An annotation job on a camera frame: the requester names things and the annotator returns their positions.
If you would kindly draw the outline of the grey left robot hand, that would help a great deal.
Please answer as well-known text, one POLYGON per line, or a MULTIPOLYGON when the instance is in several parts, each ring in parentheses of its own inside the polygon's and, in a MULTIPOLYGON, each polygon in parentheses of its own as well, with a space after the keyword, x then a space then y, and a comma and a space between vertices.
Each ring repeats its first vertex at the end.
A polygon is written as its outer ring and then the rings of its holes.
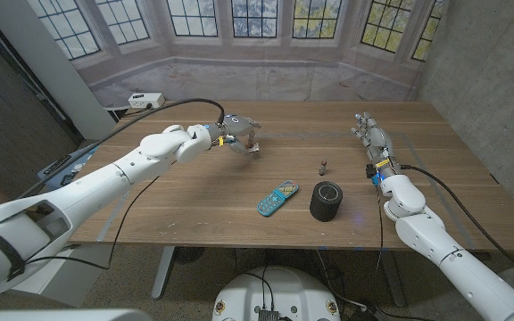
POLYGON ((217 145, 227 144, 232 151, 242 154, 258 152, 259 145, 254 141, 256 128, 261 128, 256 120, 226 115, 222 122, 223 134, 217 138, 217 145))

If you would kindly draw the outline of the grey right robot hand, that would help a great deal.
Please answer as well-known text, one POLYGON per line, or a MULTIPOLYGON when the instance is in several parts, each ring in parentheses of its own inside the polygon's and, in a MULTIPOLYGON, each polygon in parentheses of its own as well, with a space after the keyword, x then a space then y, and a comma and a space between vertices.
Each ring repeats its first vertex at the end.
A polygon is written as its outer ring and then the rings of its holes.
POLYGON ((358 128, 351 131, 361 140, 367 150, 371 166, 382 179, 402 173, 394 156, 394 145, 386 131, 380 128, 367 112, 356 114, 358 128))

